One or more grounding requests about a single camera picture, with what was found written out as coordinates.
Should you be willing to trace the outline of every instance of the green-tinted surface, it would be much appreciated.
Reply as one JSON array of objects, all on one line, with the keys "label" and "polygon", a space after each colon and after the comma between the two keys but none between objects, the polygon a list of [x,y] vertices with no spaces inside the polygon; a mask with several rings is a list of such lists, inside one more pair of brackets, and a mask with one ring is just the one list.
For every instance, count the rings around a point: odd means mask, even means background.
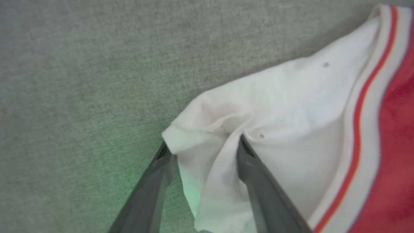
[{"label": "green-tinted surface", "polygon": [[[106,232],[191,99],[315,52],[377,2],[1,0],[0,232]],[[194,232],[178,176],[164,207],[161,232]]]}]

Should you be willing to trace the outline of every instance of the gray fabric surface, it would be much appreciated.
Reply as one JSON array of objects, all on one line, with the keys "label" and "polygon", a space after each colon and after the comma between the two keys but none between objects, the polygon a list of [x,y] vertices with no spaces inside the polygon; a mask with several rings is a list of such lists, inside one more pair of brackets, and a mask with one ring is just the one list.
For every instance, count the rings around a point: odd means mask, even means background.
[{"label": "gray fabric surface", "polygon": [[[377,2],[0,1],[0,232],[107,231],[191,99],[317,51]],[[161,232],[195,232],[179,176]]]}]

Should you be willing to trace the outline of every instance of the garment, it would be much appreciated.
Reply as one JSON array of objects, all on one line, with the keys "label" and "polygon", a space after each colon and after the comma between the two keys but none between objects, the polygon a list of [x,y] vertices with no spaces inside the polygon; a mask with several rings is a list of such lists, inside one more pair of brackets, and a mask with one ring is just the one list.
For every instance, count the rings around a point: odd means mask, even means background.
[{"label": "garment", "polygon": [[380,5],[310,57],[202,93],[162,135],[198,231],[256,231],[243,134],[314,232],[409,232],[413,105],[413,9]]}]

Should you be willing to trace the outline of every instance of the wrinkled white cloth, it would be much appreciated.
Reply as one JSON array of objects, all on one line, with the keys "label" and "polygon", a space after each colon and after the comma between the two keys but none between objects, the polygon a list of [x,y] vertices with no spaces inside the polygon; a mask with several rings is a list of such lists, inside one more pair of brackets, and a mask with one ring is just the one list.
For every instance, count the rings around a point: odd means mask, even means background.
[{"label": "wrinkled white cloth", "polygon": [[342,114],[379,24],[373,18],[310,57],[202,93],[162,133],[178,157],[198,231],[256,232],[248,192],[237,175],[241,134],[309,218],[335,174]]}]

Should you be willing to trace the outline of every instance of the red and white garment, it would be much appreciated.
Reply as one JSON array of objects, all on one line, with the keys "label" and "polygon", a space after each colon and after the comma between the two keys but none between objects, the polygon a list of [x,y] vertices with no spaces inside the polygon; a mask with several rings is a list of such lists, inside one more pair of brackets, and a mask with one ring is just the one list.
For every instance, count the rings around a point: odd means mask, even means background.
[{"label": "red and white garment", "polygon": [[195,228],[256,232],[243,134],[315,233],[414,232],[413,9],[202,93],[163,132]]}]

